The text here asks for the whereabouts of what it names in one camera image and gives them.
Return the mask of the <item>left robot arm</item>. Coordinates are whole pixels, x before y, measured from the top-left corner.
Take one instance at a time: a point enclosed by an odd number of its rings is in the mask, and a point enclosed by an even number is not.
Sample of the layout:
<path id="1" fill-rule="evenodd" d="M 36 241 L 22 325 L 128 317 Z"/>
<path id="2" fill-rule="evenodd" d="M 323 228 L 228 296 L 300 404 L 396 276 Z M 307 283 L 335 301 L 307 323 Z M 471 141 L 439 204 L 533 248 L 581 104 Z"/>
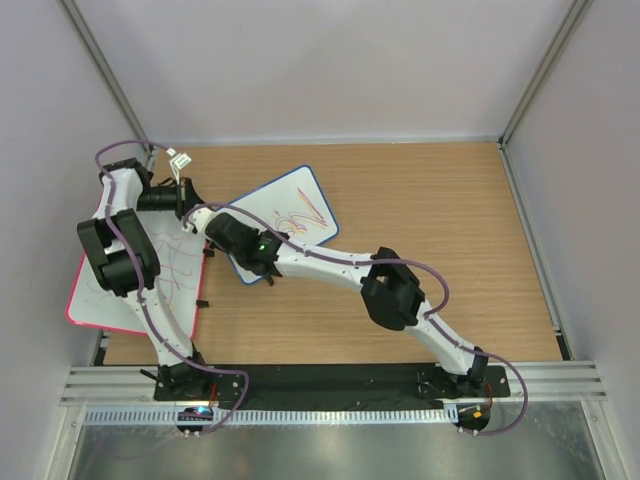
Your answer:
<path id="1" fill-rule="evenodd" d="M 141 371 L 155 381 L 154 398 L 202 399 L 212 388 L 212 375 L 161 291 L 161 262 L 138 217 L 140 211 L 171 211 L 182 219 L 200 197 L 190 180 L 153 186 L 153 174 L 135 158 L 99 168 L 99 206 L 76 227 L 85 258 L 98 285 L 128 305 L 155 349 L 157 372 Z"/>

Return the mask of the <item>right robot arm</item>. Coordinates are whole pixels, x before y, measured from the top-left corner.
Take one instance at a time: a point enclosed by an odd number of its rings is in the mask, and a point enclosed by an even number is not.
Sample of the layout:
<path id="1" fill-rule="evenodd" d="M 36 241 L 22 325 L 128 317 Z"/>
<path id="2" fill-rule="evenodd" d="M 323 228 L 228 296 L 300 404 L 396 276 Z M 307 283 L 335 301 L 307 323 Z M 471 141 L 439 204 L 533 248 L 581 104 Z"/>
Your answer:
<path id="1" fill-rule="evenodd" d="M 259 230 L 227 212 L 208 212 L 193 223 L 215 248 L 258 277 L 314 279 L 358 293 L 374 323 L 409 333 L 436 356 L 439 370 L 432 381 L 436 391 L 472 396 L 485 386 L 485 352 L 439 316 L 448 302 L 449 288 L 437 272 L 432 274 L 441 282 L 444 298 L 433 307 L 410 270 L 424 266 L 399 258 L 392 249 L 356 254 L 309 246 L 270 228 Z"/>

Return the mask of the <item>pink framed whiteboard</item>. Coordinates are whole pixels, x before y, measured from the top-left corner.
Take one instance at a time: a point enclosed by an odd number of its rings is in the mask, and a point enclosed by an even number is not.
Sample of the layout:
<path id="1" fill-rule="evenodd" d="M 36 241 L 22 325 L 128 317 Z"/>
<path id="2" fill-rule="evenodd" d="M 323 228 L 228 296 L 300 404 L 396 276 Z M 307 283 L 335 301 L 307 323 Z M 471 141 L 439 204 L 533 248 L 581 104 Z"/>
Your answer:
<path id="1" fill-rule="evenodd" d="M 205 240 L 183 231 L 172 212 L 140 212 L 138 217 L 159 258 L 161 291 L 178 325 L 192 337 L 204 271 Z M 146 334 L 136 314 L 122 300 L 99 286 L 87 260 L 79 264 L 66 316 L 75 325 Z"/>

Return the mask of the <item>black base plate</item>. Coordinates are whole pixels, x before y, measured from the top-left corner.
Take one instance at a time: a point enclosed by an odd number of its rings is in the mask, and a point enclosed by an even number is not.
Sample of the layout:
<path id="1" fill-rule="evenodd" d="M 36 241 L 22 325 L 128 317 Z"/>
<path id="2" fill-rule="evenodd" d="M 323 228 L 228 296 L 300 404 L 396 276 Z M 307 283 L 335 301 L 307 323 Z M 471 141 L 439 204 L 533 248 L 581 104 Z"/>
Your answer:
<path id="1" fill-rule="evenodd" d="M 507 398 L 505 369 L 483 365 L 468 376 L 433 363 L 246 365 L 238 371 L 203 372 L 189 366 L 142 369 L 155 382 L 154 399 L 214 400 L 228 407 L 243 394 L 247 408 L 345 409 L 374 401 Z"/>

